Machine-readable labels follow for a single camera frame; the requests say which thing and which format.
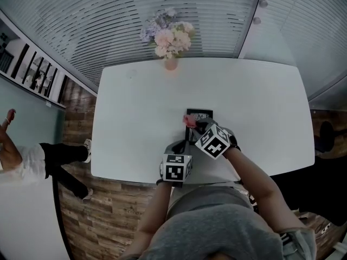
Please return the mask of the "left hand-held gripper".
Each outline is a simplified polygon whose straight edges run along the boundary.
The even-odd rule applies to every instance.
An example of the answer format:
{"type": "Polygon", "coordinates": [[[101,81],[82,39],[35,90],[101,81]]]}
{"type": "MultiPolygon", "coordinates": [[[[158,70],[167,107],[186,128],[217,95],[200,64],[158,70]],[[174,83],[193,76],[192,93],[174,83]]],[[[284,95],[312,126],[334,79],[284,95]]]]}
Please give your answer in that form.
{"type": "Polygon", "coordinates": [[[156,185],[162,182],[172,183],[172,186],[182,186],[192,170],[192,155],[187,140],[170,144],[163,154],[159,165],[160,178],[156,185]]]}

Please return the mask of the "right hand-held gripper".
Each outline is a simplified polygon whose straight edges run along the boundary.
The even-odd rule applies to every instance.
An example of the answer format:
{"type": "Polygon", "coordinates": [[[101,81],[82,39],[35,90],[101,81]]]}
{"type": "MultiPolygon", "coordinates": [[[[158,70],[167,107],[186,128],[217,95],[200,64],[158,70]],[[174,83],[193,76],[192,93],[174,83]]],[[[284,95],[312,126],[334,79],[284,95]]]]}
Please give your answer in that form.
{"type": "Polygon", "coordinates": [[[212,118],[197,120],[192,132],[197,138],[195,146],[213,159],[219,158],[229,148],[240,150],[234,133],[220,127],[212,118]]]}

